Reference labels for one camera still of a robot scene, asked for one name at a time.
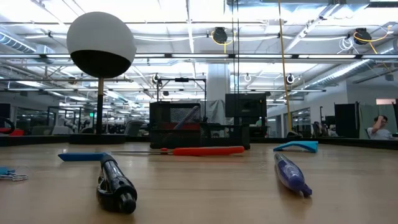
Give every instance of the black and white ball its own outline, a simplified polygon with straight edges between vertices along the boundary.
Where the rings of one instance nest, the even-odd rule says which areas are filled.
[[[123,74],[137,52],[128,26],[105,12],[89,12],[73,21],[67,47],[76,66],[96,78]]]

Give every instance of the blue clip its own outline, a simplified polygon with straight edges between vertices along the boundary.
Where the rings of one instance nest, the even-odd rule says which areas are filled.
[[[58,155],[63,161],[101,161],[105,152],[66,152]]]
[[[291,142],[281,144],[280,146],[276,147],[274,149],[274,152],[284,151],[284,149],[289,146],[302,147],[312,153],[318,152],[318,141],[291,141]]]

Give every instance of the blue pen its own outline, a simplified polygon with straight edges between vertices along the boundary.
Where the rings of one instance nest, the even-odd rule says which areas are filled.
[[[278,178],[290,190],[303,192],[304,197],[312,194],[310,187],[305,184],[304,175],[300,168],[282,154],[275,154],[275,166]]]

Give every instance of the person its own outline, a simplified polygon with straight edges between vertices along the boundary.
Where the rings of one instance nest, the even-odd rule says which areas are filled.
[[[368,128],[368,135],[371,139],[377,140],[388,140],[394,139],[392,134],[387,130],[384,129],[388,122],[388,118],[384,115],[380,115],[374,119],[373,127]]]

